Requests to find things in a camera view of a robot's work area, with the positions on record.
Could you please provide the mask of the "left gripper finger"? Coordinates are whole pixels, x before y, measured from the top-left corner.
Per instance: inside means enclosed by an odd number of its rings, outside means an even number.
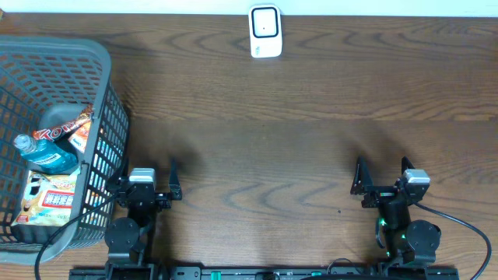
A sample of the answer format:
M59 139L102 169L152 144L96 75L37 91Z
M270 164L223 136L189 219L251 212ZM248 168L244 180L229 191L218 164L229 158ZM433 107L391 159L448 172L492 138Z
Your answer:
M177 163L175 159L171 160L168 186L170 189L170 199L172 201L180 201L183 198L183 193L177 174Z
M124 158L121 165L107 180L107 191L118 191L128 182L128 165L129 159Z

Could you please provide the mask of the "small orange snack box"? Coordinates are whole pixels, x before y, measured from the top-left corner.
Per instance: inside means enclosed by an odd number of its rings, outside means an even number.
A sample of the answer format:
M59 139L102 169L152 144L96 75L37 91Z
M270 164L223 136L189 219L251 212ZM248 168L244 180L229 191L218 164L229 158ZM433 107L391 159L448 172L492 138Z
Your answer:
M91 124L91 121L86 122L68 138L69 143L82 154L84 154L86 150Z

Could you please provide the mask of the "blue mouthwash bottle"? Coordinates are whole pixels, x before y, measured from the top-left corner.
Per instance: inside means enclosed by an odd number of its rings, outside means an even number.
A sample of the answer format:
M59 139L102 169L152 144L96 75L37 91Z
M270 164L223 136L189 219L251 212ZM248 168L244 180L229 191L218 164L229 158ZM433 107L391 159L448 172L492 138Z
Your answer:
M60 174L76 167L77 156L66 152L49 140L36 140L29 135L17 135L13 145L28 162L38 165L45 173Z

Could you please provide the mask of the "cream snack bag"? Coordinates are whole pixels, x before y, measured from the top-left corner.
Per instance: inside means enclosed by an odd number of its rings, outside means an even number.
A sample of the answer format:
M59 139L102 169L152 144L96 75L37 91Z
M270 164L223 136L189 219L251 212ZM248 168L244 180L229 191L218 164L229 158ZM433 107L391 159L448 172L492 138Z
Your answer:
M30 171L12 226L63 226L70 220L80 168L71 174Z

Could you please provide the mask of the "orange chocolate bar wrapper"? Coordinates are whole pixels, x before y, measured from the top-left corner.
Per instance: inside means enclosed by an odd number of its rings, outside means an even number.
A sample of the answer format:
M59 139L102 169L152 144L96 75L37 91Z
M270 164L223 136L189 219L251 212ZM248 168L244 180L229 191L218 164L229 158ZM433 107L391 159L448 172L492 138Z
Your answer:
M40 130L33 131L32 136L36 140L48 140L50 142L55 142L62 136L88 123L91 120L92 114L93 105L89 104L81 111L76 119L67 121L64 124L55 125L51 128L42 128Z

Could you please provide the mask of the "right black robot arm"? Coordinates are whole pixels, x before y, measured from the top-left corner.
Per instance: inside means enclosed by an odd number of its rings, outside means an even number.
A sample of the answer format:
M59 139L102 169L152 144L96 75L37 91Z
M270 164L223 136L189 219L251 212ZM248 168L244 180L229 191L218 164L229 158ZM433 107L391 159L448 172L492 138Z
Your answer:
M402 158L402 174L392 185L376 185L366 160L359 157L350 194L362 195L364 208L379 211L375 229L377 245L387 250L388 259L378 265L382 275L401 268L424 269L436 260L440 228L426 220L411 219L409 206L421 201L430 187L425 170L416 169Z

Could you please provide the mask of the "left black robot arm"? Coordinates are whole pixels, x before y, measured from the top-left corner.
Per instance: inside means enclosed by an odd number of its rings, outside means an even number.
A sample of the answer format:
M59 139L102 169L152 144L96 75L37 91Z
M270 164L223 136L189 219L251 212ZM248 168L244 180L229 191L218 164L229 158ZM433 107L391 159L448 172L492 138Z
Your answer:
M183 197L175 160L170 163L168 187L168 192L158 192L156 171L153 168L129 170L127 160L106 182L106 190L112 193L116 203L128 210L125 217L109 223L104 235L108 247L106 279L170 277L163 264L151 259L151 253L157 214Z

